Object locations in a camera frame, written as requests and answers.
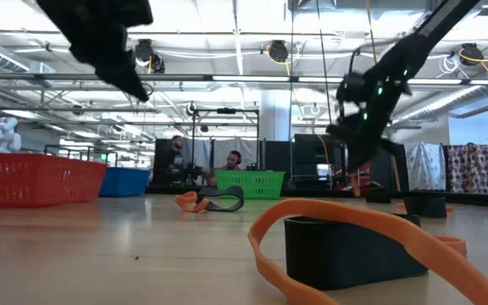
white robot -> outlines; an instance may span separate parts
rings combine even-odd
[[[22,137],[14,133],[15,118],[0,118],[0,153],[15,153],[22,148]]]

patterned curtain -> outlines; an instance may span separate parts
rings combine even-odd
[[[404,144],[410,191],[446,189],[446,157],[439,144]]]
[[[488,194],[488,145],[447,147],[451,191]]]

wall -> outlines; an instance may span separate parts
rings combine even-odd
[[[443,145],[451,144],[450,125],[447,116],[441,116],[433,123],[421,123],[420,126],[420,130],[398,130],[391,139],[401,144],[417,141],[441,143]]]
[[[47,144],[58,145],[59,135],[50,130],[34,130],[25,125],[19,125],[16,130],[22,137],[22,148],[35,151],[44,151]]]
[[[452,145],[488,144],[488,112],[467,119],[449,118]]]

orange elastic strap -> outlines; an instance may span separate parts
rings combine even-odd
[[[290,215],[360,225],[388,236],[402,244],[411,256],[455,286],[474,304],[488,305],[488,279],[463,255],[417,225],[396,215],[366,208],[313,199],[287,199],[257,218],[250,228],[248,240],[252,244],[259,273],[280,289],[293,305],[337,305],[338,302],[319,290],[291,279],[282,268],[261,253],[261,240],[269,228],[278,219]]]
[[[406,206],[404,205],[404,203],[398,203],[398,204],[396,205],[396,209],[406,211]],[[451,207],[451,206],[446,206],[446,212],[447,212],[447,213],[452,213],[452,212],[453,212],[453,207]]]
[[[210,201],[207,198],[204,198],[200,203],[196,203],[197,194],[194,191],[189,191],[184,195],[177,196],[175,198],[175,202],[182,210],[186,212],[199,213],[208,206]]]

column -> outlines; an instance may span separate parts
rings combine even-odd
[[[284,90],[261,91],[259,139],[289,141],[291,134],[291,94]]]

